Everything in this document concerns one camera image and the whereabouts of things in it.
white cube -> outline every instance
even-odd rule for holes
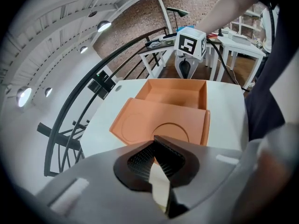
[[[174,49],[200,60],[206,52],[206,33],[186,27],[178,32]]]

brick wall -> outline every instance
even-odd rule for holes
[[[104,58],[134,38],[162,27],[166,27],[166,22],[158,0],[140,0],[119,15],[112,22],[111,27],[103,32],[93,47],[98,52],[99,56]],[[163,34],[163,32],[150,36],[150,39],[160,34]],[[116,68],[126,61],[132,54],[142,48],[145,42],[146,40],[144,39],[127,49],[109,63],[109,68],[112,71],[115,71]],[[117,77],[125,77],[131,68],[139,61],[140,57],[136,55],[117,73]],[[141,63],[128,79],[136,78],[143,68],[143,63]],[[145,71],[141,78],[145,78],[146,75],[147,72]]]
[[[217,1],[218,0],[163,0],[165,7],[175,7],[190,12],[190,14],[185,17],[179,17],[178,15],[176,16],[179,27],[195,25],[208,14]],[[171,22],[172,30],[174,32],[176,25],[173,12],[167,12]],[[166,22],[158,0],[140,0],[129,7],[112,22],[112,26],[105,31],[94,44],[94,49],[98,52],[100,57],[104,58],[112,51],[131,41],[132,39],[164,26],[166,26]],[[128,59],[139,48],[141,48],[144,43],[145,40],[126,50],[121,54],[121,56],[118,56],[109,63],[109,68],[114,71],[126,59]],[[138,63],[139,60],[140,57],[135,56],[128,64],[125,65],[124,68],[117,73],[117,76],[125,77],[125,75],[135,64]],[[136,78],[143,68],[144,65],[141,63],[129,76],[129,79]],[[144,71],[140,78],[145,78],[146,76],[147,71]]]

white side table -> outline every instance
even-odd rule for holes
[[[219,50],[220,44],[215,43],[215,46]],[[216,50],[214,49],[214,47],[210,43],[207,43],[206,44],[206,66],[208,66],[209,63],[210,63],[210,68],[212,68],[211,75],[210,75],[210,80],[214,80],[215,72],[216,72],[216,68],[217,68],[217,62],[218,62],[218,53],[216,52]]]
[[[161,45],[153,47],[153,48],[144,48],[138,54],[140,55],[144,66],[146,67],[147,71],[149,72],[149,78],[157,78],[154,77],[154,74],[150,68],[148,60],[146,59],[146,55],[159,53],[159,57],[161,59],[163,67],[166,67],[166,63],[163,59],[162,51],[174,51],[174,44],[173,42],[169,43],[169,41],[161,41]]]
[[[230,65],[231,70],[235,66],[235,60],[236,60],[236,57],[237,57],[237,53],[242,53],[242,54],[245,54],[245,55],[252,56],[252,57],[256,58],[256,62],[254,64],[254,67],[251,70],[251,73],[250,73],[248,79],[246,80],[246,82],[243,86],[244,89],[247,89],[250,82],[254,78],[254,75],[256,74],[260,64],[261,64],[262,58],[264,56],[266,56],[266,54],[264,54],[259,48],[257,48],[253,44],[251,44],[250,46],[249,45],[244,45],[244,44],[236,43],[233,40],[229,39],[228,37],[221,37],[221,36],[219,36],[218,39],[221,41],[222,46],[223,46],[222,58],[223,58],[223,61],[226,65],[227,65],[227,61],[228,61],[228,52],[229,51],[234,52],[233,61]],[[223,66],[220,66],[219,73],[218,73],[216,81],[221,81],[222,76],[223,76],[223,72],[224,72],[224,68],[223,68]]]

orange box lid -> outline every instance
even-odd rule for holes
[[[153,140],[154,135],[206,145],[209,123],[207,110],[129,98],[109,131],[127,145]]]

person's arm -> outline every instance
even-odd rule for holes
[[[195,26],[207,34],[222,28],[250,8],[258,0],[218,0],[209,14]]]
[[[265,38],[266,38],[266,31],[265,29],[262,28],[260,33],[261,42],[264,42]]]
[[[266,38],[266,31],[265,31],[265,25],[264,25],[264,19],[263,19],[263,14],[264,14],[265,10],[266,10],[266,8],[263,10],[262,15],[261,15],[261,23],[260,23],[260,27],[261,27],[260,39],[261,39],[261,42],[264,42],[264,40]]]

